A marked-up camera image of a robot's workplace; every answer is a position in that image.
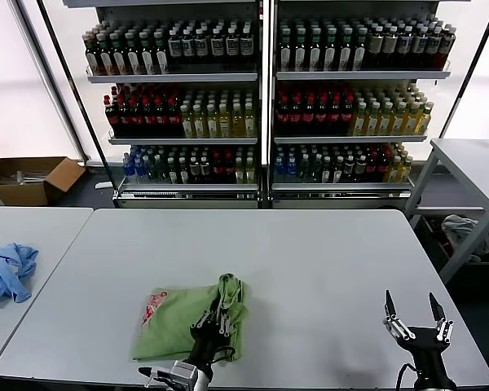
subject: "cardboard box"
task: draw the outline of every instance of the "cardboard box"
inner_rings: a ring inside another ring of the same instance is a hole
[[[0,159],[0,178],[17,171],[50,172],[43,182],[0,185],[0,199],[10,206],[43,206],[59,200],[85,173],[68,157],[15,157]]]

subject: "blue cloth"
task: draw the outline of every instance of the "blue cloth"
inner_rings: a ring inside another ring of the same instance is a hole
[[[31,297],[20,278],[34,273],[37,255],[38,250],[16,243],[0,248],[0,297],[8,295],[16,303]]]

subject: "green towel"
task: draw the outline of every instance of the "green towel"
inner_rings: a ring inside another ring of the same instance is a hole
[[[209,287],[154,289],[134,346],[134,359],[186,358],[194,345],[190,326],[210,308],[220,292],[218,309],[227,310],[230,315],[231,347],[236,350],[227,361],[237,360],[241,352],[241,325],[246,313],[245,290],[245,284],[233,275],[222,275],[218,285]]]

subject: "table leg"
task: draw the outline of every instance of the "table leg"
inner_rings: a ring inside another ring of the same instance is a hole
[[[447,264],[440,270],[440,278],[443,283],[448,283],[453,275],[461,268],[461,266],[469,259],[476,247],[483,241],[486,235],[489,234],[489,212],[478,221],[476,227],[465,238],[464,242],[456,249],[453,256]]]
[[[425,162],[424,168],[421,171],[420,176],[418,177],[418,181],[416,182],[415,188],[412,190],[411,197],[407,199],[406,205],[404,206],[404,214],[406,217],[410,217],[413,214],[413,210],[418,204],[418,200],[422,196],[422,192],[424,191],[425,185],[428,182],[431,174],[433,173],[434,168],[438,163],[438,157],[433,151],[430,153],[430,157]]]

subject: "gray table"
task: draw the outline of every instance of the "gray table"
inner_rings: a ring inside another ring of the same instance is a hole
[[[411,197],[406,203],[406,215],[464,213],[474,208],[427,208],[417,206],[434,168],[440,160],[451,174],[468,191],[482,201],[484,214],[465,241],[454,252],[449,262],[440,270],[440,277],[446,283],[467,262],[483,238],[489,234],[489,140],[465,140],[455,138],[434,138],[433,150],[427,160]]]
[[[442,281],[391,210],[98,210],[0,357],[0,376],[144,384],[130,352],[148,294],[226,272],[251,287],[249,316],[243,356],[214,365],[213,388],[393,389],[412,358],[382,325],[387,288],[416,326],[434,325],[434,292],[455,322],[448,373],[462,387],[489,384]]]
[[[35,273],[24,282],[31,298],[23,303],[0,301],[0,353],[92,212],[89,208],[0,207],[0,247],[16,242],[40,252]]]

